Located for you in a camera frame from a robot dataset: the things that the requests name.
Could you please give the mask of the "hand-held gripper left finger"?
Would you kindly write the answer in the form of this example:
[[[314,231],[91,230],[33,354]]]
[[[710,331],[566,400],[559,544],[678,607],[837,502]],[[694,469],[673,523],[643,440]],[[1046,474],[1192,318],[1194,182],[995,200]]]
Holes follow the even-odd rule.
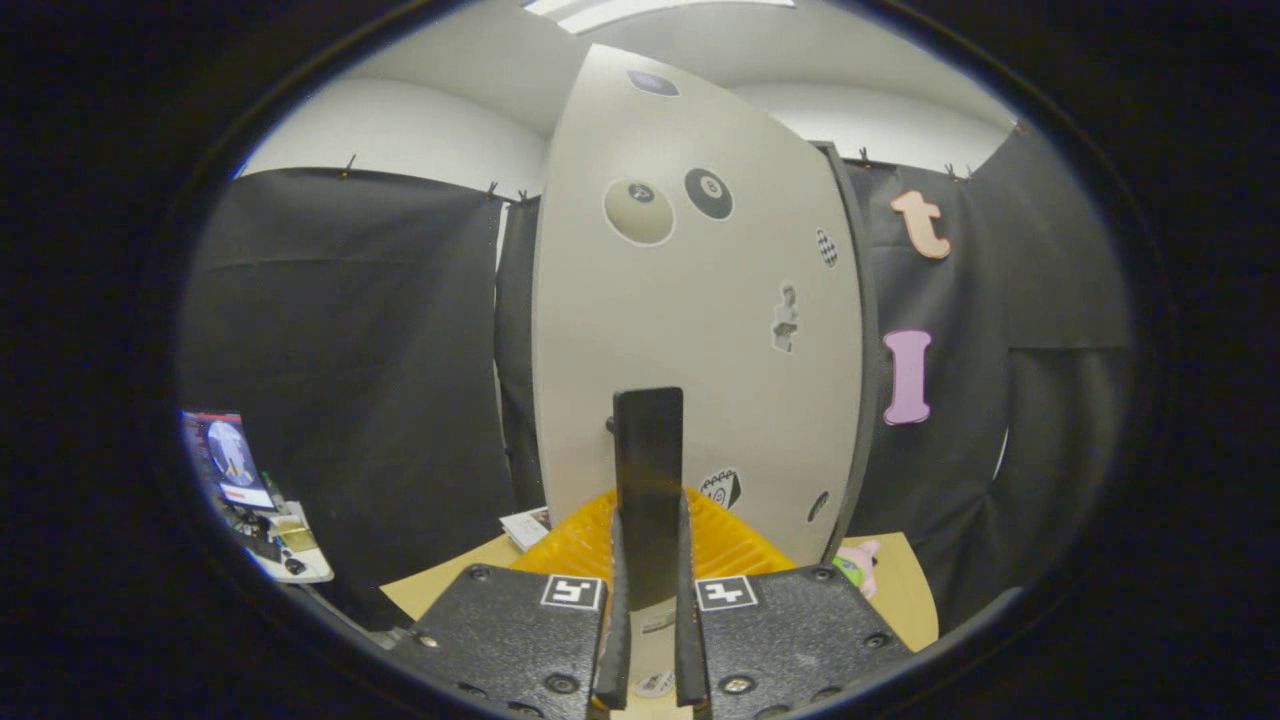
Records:
[[[438,685],[535,719],[628,706],[631,584],[620,497],[605,492],[509,566],[471,562],[393,657]]]

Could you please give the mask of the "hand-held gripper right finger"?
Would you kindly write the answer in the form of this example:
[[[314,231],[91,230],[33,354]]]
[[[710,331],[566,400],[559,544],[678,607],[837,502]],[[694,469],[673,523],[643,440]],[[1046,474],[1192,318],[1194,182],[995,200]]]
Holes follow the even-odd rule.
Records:
[[[678,506],[675,702],[695,719],[771,719],[856,692],[911,651],[829,564],[695,575],[692,501]]]

